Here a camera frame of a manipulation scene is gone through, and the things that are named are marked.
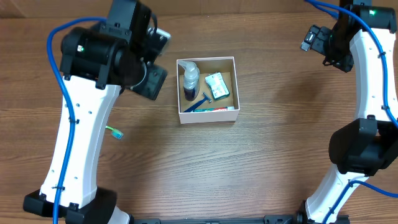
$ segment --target toothpaste tube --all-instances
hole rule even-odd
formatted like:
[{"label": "toothpaste tube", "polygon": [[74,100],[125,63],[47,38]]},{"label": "toothpaste tube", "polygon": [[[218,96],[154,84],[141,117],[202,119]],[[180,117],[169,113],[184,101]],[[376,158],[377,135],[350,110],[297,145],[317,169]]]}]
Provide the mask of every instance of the toothpaste tube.
[{"label": "toothpaste tube", "polygon": [[229,110],[235,110],[235,107],[233,107],[233,106],[225,106],[225,107],[222,107],[222,108],[196,109],[196,110],[193,110],[193,112],[229,111]]}]

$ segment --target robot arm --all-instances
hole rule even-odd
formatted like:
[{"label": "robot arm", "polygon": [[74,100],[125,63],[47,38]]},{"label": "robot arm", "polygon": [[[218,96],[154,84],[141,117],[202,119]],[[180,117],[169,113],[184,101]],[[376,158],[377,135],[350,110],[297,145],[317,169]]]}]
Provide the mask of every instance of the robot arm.
[{"label": "robot arm", "polygon": [[[60,71],[76,116],[59,207],[67,223],[134,223],[116,206],[116,193],[97,188],[96,173],[105,127],[118,96],[127,88],[154,100],[167,75],[154,61],[167,47],[170,34],[151,28],[150,18],[150,9],[140,2],[114,0],[105,24],[76,27],[62,40]],[[52,217],[69,124],[63,99],[50,170],[41,189],[25,197],[27,212]]]},{"label": "robot arm", "polygon": [[[368,20],[386,51],[388,97],[392,114],[398,113],[394,81],[393,49],[396,39],[395,12],[392,9],[364,5],[346,6]],[[368,32],[349,16],[340,15],[333,30],[312,26],[302,49],[325,55],[324,65],[349,72],[356,65],[356,111],[354,121],[335,132],[330,140],[332,165],[315,193],[305,202],[305,223],[323,223],[351,180],[366,181],[379,169],[385,169],[397,157],[397,130],[383,109],[383,71],[379,52]],[[350,187],[326,223],[343,223],[337,214],[357,188]]]}]

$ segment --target small green box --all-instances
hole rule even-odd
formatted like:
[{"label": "small green box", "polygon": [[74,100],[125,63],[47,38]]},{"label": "small green box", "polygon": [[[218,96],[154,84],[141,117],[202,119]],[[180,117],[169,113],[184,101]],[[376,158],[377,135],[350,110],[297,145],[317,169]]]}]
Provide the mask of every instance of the small green box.
[{"label": "small green box", "polygon": [[207,76],[205,81],[209,86],[215,101],[229,97],[229,90],[226,87],[223,76],[220,72]]}]

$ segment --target wooden table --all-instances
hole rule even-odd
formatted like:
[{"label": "wooden table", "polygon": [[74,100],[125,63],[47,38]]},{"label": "wooden table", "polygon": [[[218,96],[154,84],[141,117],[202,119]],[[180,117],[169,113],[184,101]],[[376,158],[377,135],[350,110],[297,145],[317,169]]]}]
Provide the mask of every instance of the wooden table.
[{"label": "wooden table", "polygon": [[[70,19],[0,20],[0,223],[51,223],[22,211],[52,160],[62,96],[45,53]],[[322,13],[160,17],[173,35],[157,64],[169,71],[157,101],[125,92],[106,133],[98,185],[136,218],[233,218],[293,213],[326,174],[328,143],[353,119],[355,72],[324,67],[299,46]],[[59,63],[60,41],[53,49]],[[234,56],[241,112],[235,123],[179,124],[178,58]],[[398,162],[369,182],[398,192]],[[352,223],[396,223],[398,200],[360,187],[343,207]]]}]

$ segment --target open box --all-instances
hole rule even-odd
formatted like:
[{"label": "open box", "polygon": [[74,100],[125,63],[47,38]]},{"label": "open box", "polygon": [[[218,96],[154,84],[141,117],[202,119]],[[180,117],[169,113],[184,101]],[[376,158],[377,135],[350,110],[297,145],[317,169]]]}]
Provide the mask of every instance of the open box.
[{"label": "open box", "polygon": [[[193,101],[185,99],[183,90],[183,77],[185,70],[178,65],[179,60],[195,62],[200,71],[200,89],[198,96]],[[238,95],[238,83],[236,81],[235,60],[234,57],[214,57],[214,58],[189,58],[177,60],[177,95],[178,95],[178,114],[182,124],[203,123],[217,121],[236,121],[240,105]],[[221,72],[225,84],[230,92],[229,97],[215,101],[208,85],[205,83],[205,77],[209,74]],[[212,102],[204,102],[198,109],[221,108],[233,106],[234,110],[228,111],[204,111],[184,113],[186,109],[202,100],[203,92],[211,98]]]}]

